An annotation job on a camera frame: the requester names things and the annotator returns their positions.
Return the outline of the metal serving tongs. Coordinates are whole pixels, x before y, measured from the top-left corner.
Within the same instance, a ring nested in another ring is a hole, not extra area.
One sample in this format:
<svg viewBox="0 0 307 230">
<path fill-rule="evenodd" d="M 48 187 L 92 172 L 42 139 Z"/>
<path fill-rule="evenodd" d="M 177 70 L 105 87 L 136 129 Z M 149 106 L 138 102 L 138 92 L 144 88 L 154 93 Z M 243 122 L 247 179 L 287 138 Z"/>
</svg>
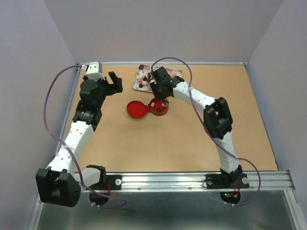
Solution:
<svg viewBox="0 0 307 230">
<path fill-rule="evenodd" d="M 165 107 L 165 108 L 168 108 L 168 107 L 169 107 L 169 101 L 168 101 L 166 98 L 161 99 L 161 100 L 159 101 L 159 103 L 160 103 L 160 106 L 161 106 L 161 107 Z"/>
</svg>

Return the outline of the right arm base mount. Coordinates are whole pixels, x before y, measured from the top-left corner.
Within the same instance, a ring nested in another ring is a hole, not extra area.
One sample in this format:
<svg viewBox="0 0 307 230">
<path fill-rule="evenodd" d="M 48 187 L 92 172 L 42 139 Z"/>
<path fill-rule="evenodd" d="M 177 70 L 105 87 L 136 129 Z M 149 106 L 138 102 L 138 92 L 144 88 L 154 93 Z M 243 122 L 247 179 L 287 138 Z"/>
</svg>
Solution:
<svg viewBox="0 0 307 230">
<path fill-rule="evenodd" d="M 209 190 L 220 190 L 220 199 L 226 203 L 237 205 L 241 199 L 241 189 L 249 188 L 246 174 L 231 181 L 225 174 L 206 174 L 202 186 Z"/>
</svg>

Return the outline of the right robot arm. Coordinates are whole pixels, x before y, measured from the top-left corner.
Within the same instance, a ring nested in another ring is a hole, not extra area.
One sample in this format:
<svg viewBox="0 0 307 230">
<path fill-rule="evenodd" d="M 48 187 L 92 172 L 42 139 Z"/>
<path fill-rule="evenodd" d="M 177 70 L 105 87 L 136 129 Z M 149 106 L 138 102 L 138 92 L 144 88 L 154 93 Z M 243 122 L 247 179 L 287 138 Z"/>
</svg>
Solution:
<svg viewBox="0 0 307 230">
<path fill-rule="evenodd" d="M 165 101 L 168 97 L 180 99 L 191 105 L 205 132 L 215 143 L 220 159 L 220 174 L 207 175 L 210 189 L 231 188 L 243 173 L 232 142 L 233 119 L 225 98 L 215 99 L 191 87 L 183 78 L 171 77 L 164 67 L 151 71 L 150 83 L 154 97 Z"/>
</svg>

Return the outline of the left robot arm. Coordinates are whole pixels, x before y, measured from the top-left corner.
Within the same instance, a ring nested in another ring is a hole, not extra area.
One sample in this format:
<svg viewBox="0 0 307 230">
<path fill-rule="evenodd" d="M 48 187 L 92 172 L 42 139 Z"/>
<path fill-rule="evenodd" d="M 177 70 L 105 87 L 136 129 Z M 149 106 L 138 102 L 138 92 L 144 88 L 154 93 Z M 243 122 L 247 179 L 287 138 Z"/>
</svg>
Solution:
<svg viewBox="0 0 307 230">
<path fill-rule="evenodd" d="M 103 166 L 88 165 L 81 170 L 78 165 L 82 151 L 95 132 L 102 117 L 101 108 L 107 96 L 123 91 L 122 79 L 109 72 L 112 83 L 99 76 L 93 79 L 90 73 L 83 77 L 80 85 L 80 100 L 65 140 L 54 137 L 61 147 L 45 169 L 39 169 L 35 175 L 40 200 L 44 203 L 74 207 L 81 192 L 106 188 L 101 196 L 107 202 L 110 198 L 111 184 L 107 180 Z"/>
</svg>

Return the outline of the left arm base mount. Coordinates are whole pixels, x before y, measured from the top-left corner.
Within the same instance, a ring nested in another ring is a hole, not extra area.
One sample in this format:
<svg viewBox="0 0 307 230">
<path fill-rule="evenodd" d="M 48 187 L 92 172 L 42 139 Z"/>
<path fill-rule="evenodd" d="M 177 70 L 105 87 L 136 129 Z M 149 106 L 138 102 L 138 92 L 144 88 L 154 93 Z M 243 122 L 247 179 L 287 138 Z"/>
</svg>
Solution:
<svg viewBox="0 0 307 230">
<path fill-rule="evenodd" d="M 87 165 L 86 166 L 86 176 L 89 176 L 90 179 L 93 179 L 92 174 L 95 177 L 99 175 L 99 180 L 97 182 L 92 183 L 90 181 L 90 188 L 93 190 L 107 190 L 106 193 L 103 193 L 105 196 L 111 195 L 111 190 L 121 190 L 122 183 L 122 175 L 120 174 L 110 174 L 107 175 L 106 169 L 104 166 L 99 165 Z M 100 195 L 90 193 L 89 200 L 95 205 L 99 205 L 100 207 L 106 207 L 109 198 L 102 197 Z"/>
</svg>

